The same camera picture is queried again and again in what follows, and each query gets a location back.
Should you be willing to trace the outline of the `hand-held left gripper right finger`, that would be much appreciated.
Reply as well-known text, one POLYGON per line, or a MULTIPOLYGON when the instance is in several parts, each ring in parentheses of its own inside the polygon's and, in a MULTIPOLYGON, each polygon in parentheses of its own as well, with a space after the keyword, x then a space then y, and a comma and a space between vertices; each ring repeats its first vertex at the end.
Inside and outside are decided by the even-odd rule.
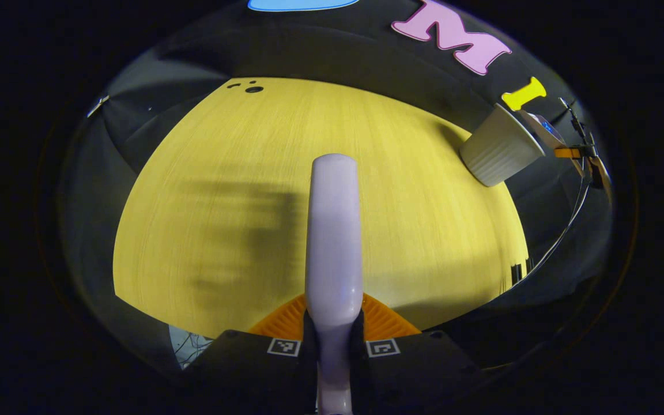
POLYGON ((444 331, 421 331, 371 295, 349 339, 353 415, 450 415, 486 375, 444 331))

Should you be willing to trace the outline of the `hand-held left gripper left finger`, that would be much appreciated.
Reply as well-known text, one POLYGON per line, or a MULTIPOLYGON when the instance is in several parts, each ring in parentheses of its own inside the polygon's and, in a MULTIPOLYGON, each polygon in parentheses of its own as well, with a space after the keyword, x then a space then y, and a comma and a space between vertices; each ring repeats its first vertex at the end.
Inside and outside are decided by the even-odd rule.
POLYGON ((227 329, 184 371, 194 415, 316 415, 319 347, 304 295, 227 329))

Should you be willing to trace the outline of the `pale purple dustpan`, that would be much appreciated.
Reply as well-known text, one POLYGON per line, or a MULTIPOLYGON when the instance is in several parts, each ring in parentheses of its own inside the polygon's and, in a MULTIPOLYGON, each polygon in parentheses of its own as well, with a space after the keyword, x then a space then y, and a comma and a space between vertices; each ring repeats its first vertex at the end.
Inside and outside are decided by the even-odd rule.
POLYGON ((551 149, 558 149, 562 147, 567 147, 566 142, 563 140, 561 134, 555 129, 555 134, 551 134, 546 131, 542 126, 542 121, 547 121, 541 115, 533 115, 525 110, 517 111, 522 120, 537 134, 537 136, 551 149))

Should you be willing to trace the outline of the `white ribbed garbage bin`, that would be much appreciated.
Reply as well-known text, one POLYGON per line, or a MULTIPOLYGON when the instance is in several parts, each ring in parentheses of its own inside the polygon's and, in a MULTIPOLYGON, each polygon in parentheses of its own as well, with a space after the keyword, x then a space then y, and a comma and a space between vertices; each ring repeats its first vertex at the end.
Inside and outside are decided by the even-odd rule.
POLYGON ((458 153, 471 175, 487 187, 505 182, 545 157, 537 139, 498 103, 458 153))

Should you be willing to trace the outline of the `yellow wooden desktop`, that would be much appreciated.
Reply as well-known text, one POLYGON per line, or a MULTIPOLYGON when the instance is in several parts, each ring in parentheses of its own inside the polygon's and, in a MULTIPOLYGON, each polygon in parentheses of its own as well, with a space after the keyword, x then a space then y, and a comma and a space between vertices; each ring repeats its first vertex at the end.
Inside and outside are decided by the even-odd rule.
POLYGON ((138 174, 118 225, 118 297, 205 337, 249 331, 303 293, 312 163, 357 162, 364 291, 418 329, 511 289, 528 249, 508 187, 456 147, 469 132, 407 103, 308 80, 228 81, 138 174))

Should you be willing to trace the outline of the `silver metal clip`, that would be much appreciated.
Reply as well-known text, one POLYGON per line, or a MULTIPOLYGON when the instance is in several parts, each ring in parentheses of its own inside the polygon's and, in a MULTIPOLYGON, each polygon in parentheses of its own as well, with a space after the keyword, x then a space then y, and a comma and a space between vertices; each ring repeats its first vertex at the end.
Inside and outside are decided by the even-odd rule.
POLYGON ((110 95, 104 95, 95 102, 95 104, 90 108, 90 110, 87 112, 85 115, 85 118, 89 119, 91 118, 95 113, 97 113, 100 108, 109 101, 110 95))

